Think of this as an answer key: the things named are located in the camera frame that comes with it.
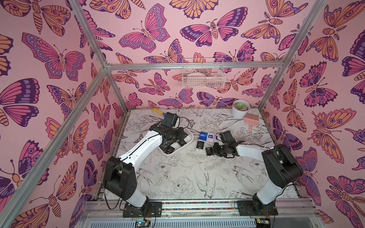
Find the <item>blue yellow garden fork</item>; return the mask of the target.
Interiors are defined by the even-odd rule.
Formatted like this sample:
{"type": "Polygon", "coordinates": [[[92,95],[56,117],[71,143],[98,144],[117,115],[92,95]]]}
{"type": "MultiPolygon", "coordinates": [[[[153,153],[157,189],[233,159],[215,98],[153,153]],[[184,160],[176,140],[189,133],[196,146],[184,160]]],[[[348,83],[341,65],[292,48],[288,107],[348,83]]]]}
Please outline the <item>blue yellow garden fork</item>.
{"type": "Polygon", "coordinates": [[[159,113],[161,115],[164,115],[164,112],[159,110],[159,109],[154,108],[153,111],[156,112],[156,113],[159,113]]]}

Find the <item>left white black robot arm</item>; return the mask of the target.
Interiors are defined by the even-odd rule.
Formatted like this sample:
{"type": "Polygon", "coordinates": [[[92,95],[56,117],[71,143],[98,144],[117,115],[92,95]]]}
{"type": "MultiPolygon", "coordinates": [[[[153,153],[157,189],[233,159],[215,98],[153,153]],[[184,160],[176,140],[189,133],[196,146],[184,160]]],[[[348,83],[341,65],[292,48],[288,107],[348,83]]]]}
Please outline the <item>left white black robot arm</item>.
{"type": "Polygon", "coordinates": [[[146,135],[132,149],[106,162],[103,189],[136,208],[145,207],[149,198],[137,188],[136,171],[145,159],[166,140],[183,140],[184,128],[177,114],[165,113],[164,119],[153,124],[146,135]]]}

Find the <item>white pot with succulent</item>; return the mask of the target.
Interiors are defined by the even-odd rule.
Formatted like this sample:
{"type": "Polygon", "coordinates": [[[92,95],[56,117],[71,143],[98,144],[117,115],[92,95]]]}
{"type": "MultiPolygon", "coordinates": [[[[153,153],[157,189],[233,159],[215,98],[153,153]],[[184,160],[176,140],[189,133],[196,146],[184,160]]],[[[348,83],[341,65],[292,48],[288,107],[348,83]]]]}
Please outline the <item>white pot with succulent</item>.
{"type": "Polygon", "coordinates": [[[235,119],[243,119],[248,111],[250,110],[251,105],[244,100],[236,100],[232,105],[232,116],[235,119]]]}

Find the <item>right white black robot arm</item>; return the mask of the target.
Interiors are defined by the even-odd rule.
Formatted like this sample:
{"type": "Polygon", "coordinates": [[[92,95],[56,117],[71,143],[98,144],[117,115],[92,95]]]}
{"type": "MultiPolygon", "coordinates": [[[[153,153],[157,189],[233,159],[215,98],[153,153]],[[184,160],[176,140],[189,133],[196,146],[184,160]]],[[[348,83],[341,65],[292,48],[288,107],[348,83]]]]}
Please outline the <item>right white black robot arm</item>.
{"type": "Polygon", "coordinates": [[[297,159],[284,144],[269,148],[255,143],[237,142],[230,131],[219,134],[219,141],[213,144],[213,154],[227,159],[240,156],[264,162],[269,179],[253,195],[253,206],[257,209],[267,208],[290,183],[304,174],[297,159]]]}

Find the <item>pink white tissue pack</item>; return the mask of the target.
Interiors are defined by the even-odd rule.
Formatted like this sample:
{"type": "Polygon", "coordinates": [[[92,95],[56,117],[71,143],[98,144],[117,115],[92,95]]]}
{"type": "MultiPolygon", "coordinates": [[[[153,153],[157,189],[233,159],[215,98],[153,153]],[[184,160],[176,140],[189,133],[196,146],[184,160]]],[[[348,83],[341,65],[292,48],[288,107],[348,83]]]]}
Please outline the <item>pink white tissue pack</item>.
{"type": "Polygon", "coordinates": [[[215,142],[215,134],[214,133],[207,133],[206,141],[208,143],[214,143],[215,142]]]}

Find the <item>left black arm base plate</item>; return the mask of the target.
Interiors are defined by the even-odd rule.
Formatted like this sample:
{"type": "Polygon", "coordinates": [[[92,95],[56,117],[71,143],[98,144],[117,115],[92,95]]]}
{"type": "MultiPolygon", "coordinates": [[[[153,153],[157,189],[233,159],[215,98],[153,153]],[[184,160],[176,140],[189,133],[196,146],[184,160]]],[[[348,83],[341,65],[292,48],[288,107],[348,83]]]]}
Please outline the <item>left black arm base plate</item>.
{"type": "Polygon", "coordinates": [[[126,203],[123,211],[124,218],[159,218],[162,215],[162,202],[152,201],[138,208],[126,203]]]}

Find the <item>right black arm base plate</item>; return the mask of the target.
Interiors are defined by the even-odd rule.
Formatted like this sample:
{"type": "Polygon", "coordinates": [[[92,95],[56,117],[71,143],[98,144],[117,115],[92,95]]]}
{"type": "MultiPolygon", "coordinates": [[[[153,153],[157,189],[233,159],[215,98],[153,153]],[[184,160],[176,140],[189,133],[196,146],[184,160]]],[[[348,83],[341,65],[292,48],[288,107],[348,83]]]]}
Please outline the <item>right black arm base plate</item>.
{"type": "Polygon", "coordinates": [[[236,202],[240,216],[276,216],[278,211],[275,201],[264,205],[256,200],[239,200],[236,202]]]}

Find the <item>blue pocket tissue pack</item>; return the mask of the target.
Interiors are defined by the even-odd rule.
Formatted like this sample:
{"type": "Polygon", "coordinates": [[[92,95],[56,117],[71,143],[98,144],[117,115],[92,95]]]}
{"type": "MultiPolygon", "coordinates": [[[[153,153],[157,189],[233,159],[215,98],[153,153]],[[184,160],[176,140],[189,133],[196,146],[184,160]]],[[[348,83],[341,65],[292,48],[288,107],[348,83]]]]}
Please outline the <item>blue pocket tissue pack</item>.
{"type": "Polygon", "coordinates": [[[199,141],[206,142],[208,134],[206,132],[200,132],[199,141]]]}

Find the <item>pink brush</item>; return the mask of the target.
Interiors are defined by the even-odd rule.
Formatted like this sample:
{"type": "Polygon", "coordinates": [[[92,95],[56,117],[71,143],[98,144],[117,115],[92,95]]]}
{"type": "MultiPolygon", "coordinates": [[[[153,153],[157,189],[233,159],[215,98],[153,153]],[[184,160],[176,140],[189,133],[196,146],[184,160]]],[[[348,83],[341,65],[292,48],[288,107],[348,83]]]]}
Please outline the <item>pink brush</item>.
{"type": "Polygon", "coordinates": [[[249,133],[252,132],[254,126],[259,124],[259,116],[252,113],[247,113],[243,118],[244,122],[249,125],[249,133]]]}

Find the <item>white plastic storage box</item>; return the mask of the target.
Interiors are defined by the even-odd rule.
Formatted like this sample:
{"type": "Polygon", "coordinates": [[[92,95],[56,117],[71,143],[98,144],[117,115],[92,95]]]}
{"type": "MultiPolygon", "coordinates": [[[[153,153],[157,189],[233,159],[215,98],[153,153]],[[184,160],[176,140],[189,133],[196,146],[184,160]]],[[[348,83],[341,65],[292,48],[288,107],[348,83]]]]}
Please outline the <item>white plastic storage box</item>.
{"type": "Polygon", "coordinates": [[[172,156],[186,149],[194,140],[194,135],[188,128],[179,127],[164,133],[158,149],[167,156],[172,156]]]}

